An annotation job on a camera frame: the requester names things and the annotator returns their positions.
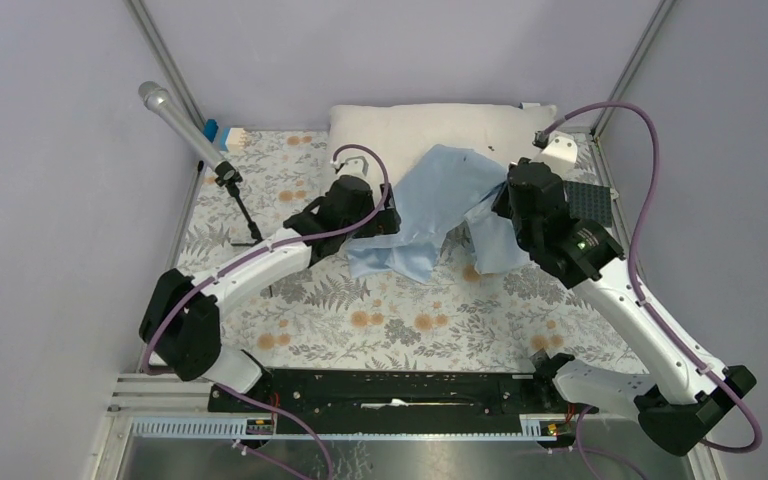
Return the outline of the cream white pillow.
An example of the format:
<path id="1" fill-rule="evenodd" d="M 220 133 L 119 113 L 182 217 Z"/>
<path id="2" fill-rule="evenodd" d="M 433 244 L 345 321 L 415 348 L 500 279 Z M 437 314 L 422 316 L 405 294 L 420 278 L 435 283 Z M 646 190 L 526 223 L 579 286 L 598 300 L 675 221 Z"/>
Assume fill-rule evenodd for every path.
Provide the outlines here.
<path id="1" fill-rule="evenodd" d="M 374 151 L 395 185 L 434 146 L 472 150 L 502 166 L 538 153 L 534 135 L 556 118 L 557 107 L 433 103 L 330 109 L 326 159 L 347 144 Z"/>

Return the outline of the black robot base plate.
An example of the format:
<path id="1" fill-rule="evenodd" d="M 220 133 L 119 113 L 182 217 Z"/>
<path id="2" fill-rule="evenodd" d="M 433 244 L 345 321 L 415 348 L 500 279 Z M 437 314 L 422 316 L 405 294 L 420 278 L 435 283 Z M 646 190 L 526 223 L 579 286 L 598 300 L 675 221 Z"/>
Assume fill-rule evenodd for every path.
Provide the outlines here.
<path id="1" fill-rule="evenodd" d="M 354 428 L 402 429 L 410 425 L 446 429 L 476 425 L 480 418 L 533 417 L 560 421 L 582 410 L 551 382 L 530 373 L 311 370 L 278 368 L 249 392 L 256 405 L 213 387 L 211 413 L 254 414 L 277 406 L 312 429 L 337 422 Z"/>

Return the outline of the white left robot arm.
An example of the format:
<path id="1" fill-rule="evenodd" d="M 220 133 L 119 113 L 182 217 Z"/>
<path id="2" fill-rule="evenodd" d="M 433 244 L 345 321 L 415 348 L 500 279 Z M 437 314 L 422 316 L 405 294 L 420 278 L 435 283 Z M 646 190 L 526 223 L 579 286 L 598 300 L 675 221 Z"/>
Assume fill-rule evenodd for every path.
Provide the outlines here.
<path id="1" fill-rule="evenodd" d="M 395 232 L 398 221 L 386 211 L 391 198 L 388 181 L 374 187 L 342 175 L 281 229 L 226 263 L 195 275 L 176 268 L 164 272 L 139 329 L 146 344 L 143 372 L 206 379 L 232 390 L 245 410 L 264 407 L 271 388 L 262 378 L 264 367 L 222 343 L 224 316 L 275 282 L 334 255 L 354 236 Z"/>

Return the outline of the light blue pillowcase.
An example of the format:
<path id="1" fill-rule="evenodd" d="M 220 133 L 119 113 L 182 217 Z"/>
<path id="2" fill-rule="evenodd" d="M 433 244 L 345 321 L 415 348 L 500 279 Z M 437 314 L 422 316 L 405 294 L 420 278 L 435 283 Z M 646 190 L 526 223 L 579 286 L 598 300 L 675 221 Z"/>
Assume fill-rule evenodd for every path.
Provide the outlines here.
<path id="1" fill-rule="evenodd" d="M 394 187 L 399 231 L 346 245 L 351 275 L 394 272 L 428 283 L 446 236 L 461 225 L 468 227 L 478 273 L 525 266 L 529 257 L 517 244 L 512 222 L 492 211 L 506 175 L 506 167 L 473 150 L 434 146 Z"/>

